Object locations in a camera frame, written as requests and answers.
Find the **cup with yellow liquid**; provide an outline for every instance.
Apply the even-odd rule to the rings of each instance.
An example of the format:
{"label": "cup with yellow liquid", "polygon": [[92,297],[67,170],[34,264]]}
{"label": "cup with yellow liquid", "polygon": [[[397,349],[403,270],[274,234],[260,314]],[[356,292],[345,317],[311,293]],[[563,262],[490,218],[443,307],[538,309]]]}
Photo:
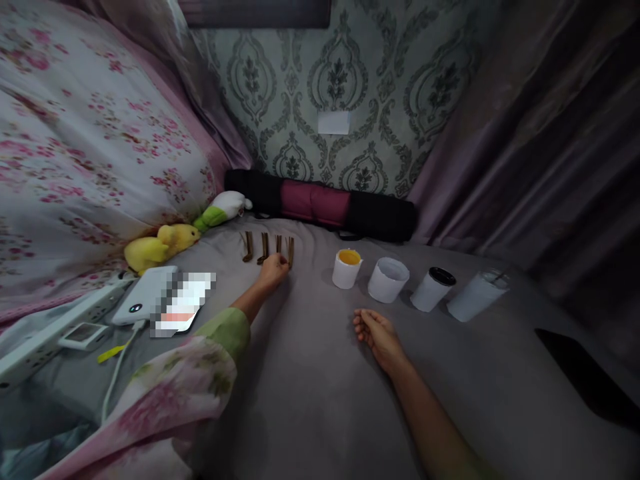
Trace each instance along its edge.
{"label": "cup with yellow liquid", "polygon": [[339,250],[333,264],[333,284],[344,290],[350,289],[355,284],[361,264],[362,258],[356,250]]}

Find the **pink floral fabric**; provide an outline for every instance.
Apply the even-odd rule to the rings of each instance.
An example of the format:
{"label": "pink floral fabric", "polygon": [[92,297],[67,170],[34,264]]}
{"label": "pink floral fabric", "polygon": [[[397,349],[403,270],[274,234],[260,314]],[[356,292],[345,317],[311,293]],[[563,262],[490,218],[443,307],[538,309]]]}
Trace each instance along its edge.
{"label": "pink floral fabric", "polygon": [[214,159],[100,22],[21,0],[0,4],[0,31],[7,311],[101,286],[126,266],[130,240],[196,218],[216,179]]}
{"label": "pink floral fabric", "polygon": [[105,424],[38,479],[192,478],[183,456],[197,423],[220,416],[235,378],[220,344],[189,338],[140,367]]}

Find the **plush duck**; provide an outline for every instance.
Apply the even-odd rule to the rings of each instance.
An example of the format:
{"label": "plush duck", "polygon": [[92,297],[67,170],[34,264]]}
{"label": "plush duck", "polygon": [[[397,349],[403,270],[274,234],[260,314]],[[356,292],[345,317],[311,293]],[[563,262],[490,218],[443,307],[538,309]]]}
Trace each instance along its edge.
{"label": "plush duck", "polygon": [[147,269],[159,267],[174,255],[200,240],[200,232],[192,225],[163,225],[157,237],[142,237],[125,247],[125,260],[142,276]]}
{"label": "plush duck", "polygon": [[253,204],[242,193],[236,191],[222,192],[213,199],[210,206],[193,222],[193,226],[204,233],[222,222],[231,220],[242,214],[245,210],[251,210]]}

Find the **white cup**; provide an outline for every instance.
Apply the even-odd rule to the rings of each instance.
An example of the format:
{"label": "white cup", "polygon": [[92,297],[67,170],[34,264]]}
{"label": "white cup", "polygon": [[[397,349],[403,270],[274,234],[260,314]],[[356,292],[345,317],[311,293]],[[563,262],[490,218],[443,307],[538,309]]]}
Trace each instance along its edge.
{"label": "white cup", "polygon": [[333,264],[333,284],[344,290],[350,289],[355,283],[358,271],[362,265],[362,258],[356,250],[338,250]]}
{"label": "white cup", "polygon": [[409,280],[409,270],[402,262],[382,257],[376,262],[369,280],[369,294],[378,302],[391,303],[396,299],[407,280]]}
{"label": "white cup", "polygon": [[448,304],[452,316],[462,322],[474,318],[482,310],[509,291],[509,278],[496,269],[476,273],[473,280],[458,293]]}
{"label": "white cup", "polygon": [[411,296],[411,303],[418,310],[430,312],[455,285],[455,277],[448,271],[432,267]]}

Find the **hand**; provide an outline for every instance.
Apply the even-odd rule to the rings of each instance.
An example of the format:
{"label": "hand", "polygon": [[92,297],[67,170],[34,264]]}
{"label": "hand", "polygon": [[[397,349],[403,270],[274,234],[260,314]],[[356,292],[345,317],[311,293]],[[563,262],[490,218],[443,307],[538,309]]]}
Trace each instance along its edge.
{"label": "hand", "polygon": [[374,310],[357,309],[354,313],[358,341],[365,342],[382,370],[393,376],[409,362],[393,324]]}
{"label": "hand", "polygon": [[289,263],[279,253],[267,257],[262,264],[260,276],[256,280],[256,286],[264,287],[268,292],[274,291],[289,273]]}

